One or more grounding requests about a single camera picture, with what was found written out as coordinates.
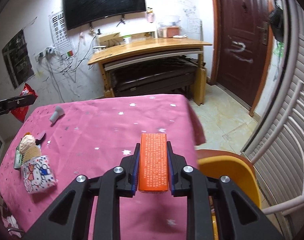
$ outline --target hello kitty pouch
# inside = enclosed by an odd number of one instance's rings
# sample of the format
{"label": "hello kitty pouch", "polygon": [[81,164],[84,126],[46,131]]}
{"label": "hello kitty pouch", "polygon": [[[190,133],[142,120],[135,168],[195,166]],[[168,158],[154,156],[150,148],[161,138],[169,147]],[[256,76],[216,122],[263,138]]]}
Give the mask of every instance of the hello kitty pouch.
{"label": "hello kitty pouch", "polygon": [[56,184],[47,155],[34,157],[23,163],[21,171],[25,189],[30,194],[45,191]]}

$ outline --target table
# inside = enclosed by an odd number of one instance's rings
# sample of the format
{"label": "table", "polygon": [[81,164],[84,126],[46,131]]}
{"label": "table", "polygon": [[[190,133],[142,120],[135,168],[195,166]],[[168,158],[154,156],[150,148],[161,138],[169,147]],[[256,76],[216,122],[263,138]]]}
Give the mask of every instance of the table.
{"label": "table", "polygon": [[204,103],[206,84],[206,69],[203,68],[203,46],[210,45],[212,44],[208,42],[188,38],[146,39],[96,52],[88,61],[88,64],[99,64],[104,81],[104,95],[109,98],[115,96],[109,76],[109,71],[112,69],[156,58],[198,54],[198,70],[193,86],[193,100],[199,106]]}
{"label": "table", "polygon": [[[0,166],[0,193],[21,227],[27,231],[76,176],[103,175],[133,154],[141,133],[165,132],[173,151],[196,166],[194,145],[205,142],[202,126],[182,95],[105,98],[60,105],[65,115],[53,127],[49,118],[56,105],[42,106],[24,122]],[[15,148],[26,132],[46,130],[41,145],[48,155],[57,186],[28,194],[20,171],[13,169]],[[186,198],[143,194],[120,199],[122,240],[185,239]],[[92,237],[93,220],[90,226]]]}

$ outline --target tiled floor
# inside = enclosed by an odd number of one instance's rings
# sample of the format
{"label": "tiled floor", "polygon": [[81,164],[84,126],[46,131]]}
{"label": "tiled floor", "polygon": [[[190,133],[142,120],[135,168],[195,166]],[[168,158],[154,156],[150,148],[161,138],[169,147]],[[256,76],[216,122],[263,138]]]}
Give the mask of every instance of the tiled floor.
{"label": "tiled floor", "polygon": [[257,122],[249,111],[217,86],[206,85],[205,103],[190,102],[204,130],[206,143],[197,149],[224,150],[240,154]]}

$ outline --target television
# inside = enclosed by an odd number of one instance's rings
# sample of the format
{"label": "television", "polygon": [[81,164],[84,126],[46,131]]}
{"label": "television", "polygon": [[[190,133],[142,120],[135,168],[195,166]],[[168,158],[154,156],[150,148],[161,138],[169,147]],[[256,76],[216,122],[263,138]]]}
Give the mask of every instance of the television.
{"label": "television", "polygon": [[68,30],[102,18],[144,11],[145,0],[63,0]]}

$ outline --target door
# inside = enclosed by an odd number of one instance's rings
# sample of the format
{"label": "door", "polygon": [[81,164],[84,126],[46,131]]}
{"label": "door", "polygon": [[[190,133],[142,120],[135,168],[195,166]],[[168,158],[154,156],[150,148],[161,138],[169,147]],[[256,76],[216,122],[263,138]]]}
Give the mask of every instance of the door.
{"label": "door", "polygon": [[265,65],[268,0],[220,0],[217,82],[252,106]]}

